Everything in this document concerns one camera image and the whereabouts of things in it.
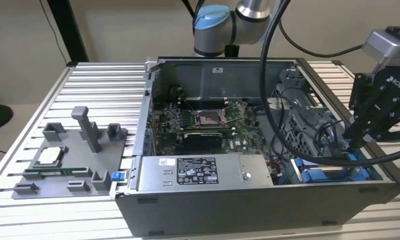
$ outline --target open computer tower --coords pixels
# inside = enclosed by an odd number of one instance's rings
[[[134,236],[341,225],[400,193],[392,162],[323,166],[285,152],[258,101],[257,58],[161,57],[146,68],[133,164],[114,198]],[[341,138],[351,113],[304,59],[266,61],[265,92],[299,151],[344,149],[329,139]],[[337,124],[317,143],[328,121]],[[381,155],[368,144],[349,157]]]

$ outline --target barcode sticker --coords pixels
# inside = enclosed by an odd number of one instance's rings
[[[158,165],[160,166],[174,166],[176,159],[174,158],[160,158]]]

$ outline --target robotic arm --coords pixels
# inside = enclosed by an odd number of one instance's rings
[[[217,57],[225,45],[254,44],[269,23],[269,0],[241,0],[234,10],[225,5],[200,8],[193,23],[193,51]]]
[[[363,50],[376,58],[377,66],[375,73],[355,75],[353,118],[343,134],[352,149],[372,140],[400,142],[400,131],[389,131],[400,123],[400,27],[373,31]]]

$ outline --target sticker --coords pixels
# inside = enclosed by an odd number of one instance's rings
[[[214,157],[177,158],[177,184],[217,184],[218,171]]]
[[[224,72],[224,68],[222,67],[213,67],[212,68],[212,73],[213,74],[221,74]]]
[[[160,166],[174,166],[176,159],[174,158],[160,158],[158,165]]]

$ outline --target green circuit board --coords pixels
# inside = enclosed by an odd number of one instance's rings
[[[157,155],[186,154],[181,152],[184,134],[210,133],[221,135],[221,146],[192,151],[189,154],[244,153],[268,156],[269,149],[256,122],[253,107],[246,102],[233,100],[228,101],[222,109],[197,111],[168,107],[158,114],[160,117],[154,118],[158,126],[156,130]]]

